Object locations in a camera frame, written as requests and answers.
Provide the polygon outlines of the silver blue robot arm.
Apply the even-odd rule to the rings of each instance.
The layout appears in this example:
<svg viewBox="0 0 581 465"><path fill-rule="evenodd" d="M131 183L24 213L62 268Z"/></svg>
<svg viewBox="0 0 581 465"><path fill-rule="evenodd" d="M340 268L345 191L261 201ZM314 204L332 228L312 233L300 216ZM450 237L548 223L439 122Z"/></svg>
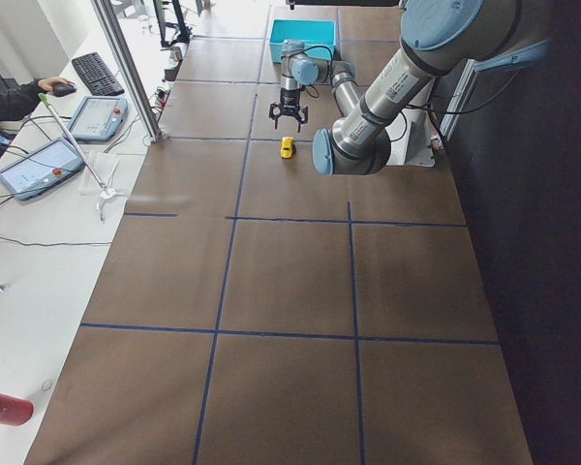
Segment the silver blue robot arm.
<svg viewBox="0 0 581 465"><path fill-rule="evenodd" d="M329 81L342 114L319 129L312 153L321 174L367 175L389 159L386 128L428 83L449 74L464 59L478 69L521 69L541 59L550 40L553 1L402 1L400 47L364 94L354 68L334 58L307 55L303 42L285 40L281 51L280 97L269 117L308 121L302 90Z"/></svg>

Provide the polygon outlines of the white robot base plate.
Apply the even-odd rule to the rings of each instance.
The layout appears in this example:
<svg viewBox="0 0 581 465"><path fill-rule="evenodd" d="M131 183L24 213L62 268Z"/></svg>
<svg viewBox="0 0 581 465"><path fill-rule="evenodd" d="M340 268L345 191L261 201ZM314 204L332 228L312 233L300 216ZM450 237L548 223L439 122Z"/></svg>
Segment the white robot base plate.
<svg viewBox="0 0 581 465"><path fill-rule="evenodd" d="M424 111L404 109L385 129L391 140L389 166L435 166L431 127Z"/></svg>

